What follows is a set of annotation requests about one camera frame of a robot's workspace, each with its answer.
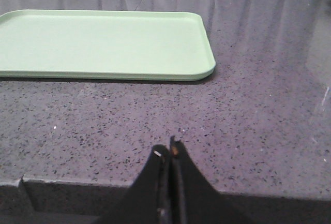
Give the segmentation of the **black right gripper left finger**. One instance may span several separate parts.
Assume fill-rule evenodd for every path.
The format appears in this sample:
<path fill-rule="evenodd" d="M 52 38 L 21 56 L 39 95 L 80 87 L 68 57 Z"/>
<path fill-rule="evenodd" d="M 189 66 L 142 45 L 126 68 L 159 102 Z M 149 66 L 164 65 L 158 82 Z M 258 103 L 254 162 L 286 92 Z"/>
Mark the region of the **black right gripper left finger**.
<path fill-rule="evenodd" d="M 170 223 L 169 168 L 168 149 L 153 146 L 135 182 L 100 223 Z"/>

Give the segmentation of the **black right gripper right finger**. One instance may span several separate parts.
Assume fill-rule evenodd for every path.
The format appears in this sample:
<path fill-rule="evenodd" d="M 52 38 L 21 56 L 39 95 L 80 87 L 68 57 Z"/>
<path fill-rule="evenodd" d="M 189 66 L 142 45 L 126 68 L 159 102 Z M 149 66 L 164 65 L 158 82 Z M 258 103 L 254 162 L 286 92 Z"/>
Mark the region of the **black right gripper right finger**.
<path fill-rule="evenodd" d="M 211 186 L 174 136 L 170 153 L 173 223 L 243 223 L 243 214 Z"/>

